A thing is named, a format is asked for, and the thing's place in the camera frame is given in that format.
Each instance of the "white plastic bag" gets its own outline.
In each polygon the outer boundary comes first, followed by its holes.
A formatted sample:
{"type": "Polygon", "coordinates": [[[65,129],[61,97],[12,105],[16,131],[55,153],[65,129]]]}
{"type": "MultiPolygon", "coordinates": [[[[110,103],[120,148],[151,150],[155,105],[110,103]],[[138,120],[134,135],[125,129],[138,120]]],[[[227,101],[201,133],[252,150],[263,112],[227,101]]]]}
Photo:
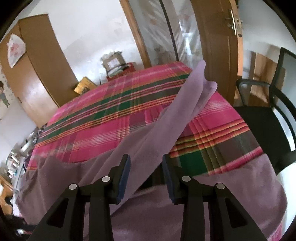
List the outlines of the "white plastic bag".
{"type": "Polygon", "coordinates": [[[18,62],[18,60],[22,57],[22,55],[26,52],[26,44],[22,41],[22,39],[15,35],[11,34],[9,43],[7,44],[7,59],[9,66],[13,68],[13,66],[18,62]]]}

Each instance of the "chair armrest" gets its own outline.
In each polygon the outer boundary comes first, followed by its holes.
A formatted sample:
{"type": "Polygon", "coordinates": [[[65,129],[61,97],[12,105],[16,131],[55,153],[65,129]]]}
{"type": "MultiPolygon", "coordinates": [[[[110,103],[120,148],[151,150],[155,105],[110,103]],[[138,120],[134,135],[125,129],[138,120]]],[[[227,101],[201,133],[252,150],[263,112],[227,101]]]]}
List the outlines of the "chair armrest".
{"type": "Polygon", "coordinates": [[[274,171],[278,174],[294,162],[296,162],[296,150],[283,155],[275,165],[274,171]]]}
{"type": "Polygon", "coordinates": [[[247,84],[247,85],[259,85],[259,86],[265,86],[265,87],[270,86],[269,83],[264,82],[264,81],[259,81],[259,80],[258,80],[258,81],[257,81],[257,80],[249,80],[249,79],[238,79],[237,82],[236,82],[236,86],[237,86],[237,89],[238,89],[238,91],[239,91],[239,95],[240,95],[240,97],[241,97],[241,100],[242,100],[242,103],[243,103],[244,106],[247,106],[247,104],[246,104],[246,102],[245,102],[245,100],[244,100],[244,98],[243,98],[243,96],[242,96],[241,91],[240,91],[240,86],[241,86],[242,84],[247,84]]]}

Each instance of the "silver screw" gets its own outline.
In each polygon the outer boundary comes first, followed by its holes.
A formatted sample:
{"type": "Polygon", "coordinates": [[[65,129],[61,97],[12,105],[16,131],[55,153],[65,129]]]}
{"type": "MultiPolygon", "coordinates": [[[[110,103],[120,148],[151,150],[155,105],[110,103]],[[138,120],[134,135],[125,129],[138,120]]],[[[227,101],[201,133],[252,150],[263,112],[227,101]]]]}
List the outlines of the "silver screw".
{"type": "Polygon", "coordinates": [[[189,182],[191,180],[191,177],[189,177],[189,176],[183,176],[182,177],[182,180],[185,181],[185,182],[189,182]]]}
{"type": "Polygon", "coordinates": [[[76,187],[77,187],[77,185],[75,183],[73,183],[69,186],[69,189],[74,190],[74,189],[76,189],[76,187]]]}
{"type": "Polygon", "coordinates": [[[102,177],[102,182],[109,182],[111,180],[111,178],[109,176],[104,176],[102,177]]]}
{"type": "Polygon", "coordinates": [[[225,188],[225,185],[223,183],[217,183],[216,186],[218,189],[221,189],[221,190],[225,188]]]}

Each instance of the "cartoon character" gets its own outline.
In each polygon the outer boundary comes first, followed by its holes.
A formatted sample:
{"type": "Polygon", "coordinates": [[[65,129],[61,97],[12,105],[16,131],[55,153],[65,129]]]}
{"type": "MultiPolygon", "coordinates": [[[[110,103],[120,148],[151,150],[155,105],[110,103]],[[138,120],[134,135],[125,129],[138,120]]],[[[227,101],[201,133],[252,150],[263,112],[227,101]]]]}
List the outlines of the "cartoon character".
{"type": "Polygon", "coordinates": [[[10,105],[8,103],[8,100],[6,99],[5,94],[3,93],[4,91],[4,84],[2,81],[0,81],[0,99],[3,101],[3,103],[6,105],[6,107],[8,108],[8,106],[10,105]]]}

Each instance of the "purple blanket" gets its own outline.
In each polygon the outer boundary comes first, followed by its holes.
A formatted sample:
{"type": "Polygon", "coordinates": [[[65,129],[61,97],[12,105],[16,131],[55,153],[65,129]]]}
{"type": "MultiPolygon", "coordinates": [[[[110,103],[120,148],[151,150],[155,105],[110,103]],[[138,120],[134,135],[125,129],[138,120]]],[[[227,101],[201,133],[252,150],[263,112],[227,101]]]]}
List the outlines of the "purple blanket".
{"type": "MultiPolygon", "coordinates": [[[[198,64],[178,95],[159,119],[126,136],[114,150],[82,163],[62,163],[51,157],[40,159],[36,170],[27,171],[17,205],[28,223],[38,223],[58,196],[71,183],[93,183],[119,164],[123,154],[131,156],[124,199],[111,205],[114,240],[179,240],[183,206],[174,206],[165,186],[136,192],[152,174],[184,130],[215,92],[215,82],[204,78],[205,62],[198,64]]],[[[201,183],[225,183],[249,212],[264,235],[271,239],[280,226],[287,201],[266,155],[238,170],[210,177],[196,177],[201,183]]],[[[85,240],[88,240],[88,209],[85,212],[85,240]]]]}

